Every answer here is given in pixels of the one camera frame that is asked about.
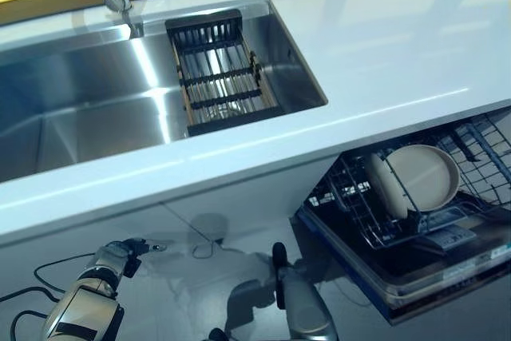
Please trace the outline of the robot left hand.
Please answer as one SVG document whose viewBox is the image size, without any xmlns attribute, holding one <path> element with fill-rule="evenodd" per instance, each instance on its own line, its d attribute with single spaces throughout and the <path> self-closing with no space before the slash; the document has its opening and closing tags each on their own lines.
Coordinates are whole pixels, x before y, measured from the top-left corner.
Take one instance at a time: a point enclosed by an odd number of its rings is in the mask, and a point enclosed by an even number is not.
<svg viewBox="0 0 511 341">
<path fill-rule="evenodd" d="M 129 238 L 112 241 L 101 247 L 94 256 L 95 268 L 106 268 L 118 279 L 122 276 L 133 278 L 141 265 L 140 258 L 152 252 L 164 252 L 166 244 L 143 238 Z"/>
</svg>

